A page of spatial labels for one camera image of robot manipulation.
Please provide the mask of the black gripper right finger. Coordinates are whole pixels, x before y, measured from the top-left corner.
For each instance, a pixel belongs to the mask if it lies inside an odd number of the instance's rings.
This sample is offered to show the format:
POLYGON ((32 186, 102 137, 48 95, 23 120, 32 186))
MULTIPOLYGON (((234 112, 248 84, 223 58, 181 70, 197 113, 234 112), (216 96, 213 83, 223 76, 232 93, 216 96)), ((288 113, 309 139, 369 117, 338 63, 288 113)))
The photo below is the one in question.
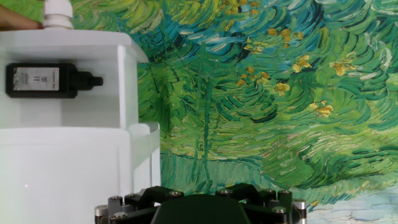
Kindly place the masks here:
POLYGON ((262 189, 236 184, 219 189, 215 195, 237 201, 251 223, 307 224, 307 203, 293 198, 289 190, 262 189))

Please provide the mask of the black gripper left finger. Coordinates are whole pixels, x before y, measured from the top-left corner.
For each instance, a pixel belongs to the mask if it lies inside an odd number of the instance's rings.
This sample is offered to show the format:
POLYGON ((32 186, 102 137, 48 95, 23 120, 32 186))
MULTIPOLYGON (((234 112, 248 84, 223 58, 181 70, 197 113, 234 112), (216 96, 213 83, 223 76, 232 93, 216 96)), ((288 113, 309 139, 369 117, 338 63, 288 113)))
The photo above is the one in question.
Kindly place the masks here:
POLYGON ((137 212, 144 208, 155 207, 155 203, 183 197, 184 193, 165 187, 155 186, 142 189, 138 193, 130 193, 125 196, 114 195, 108 199, 106 205, 95 207, 95 223, 104 224, 109 222, 111 212, 137 212))

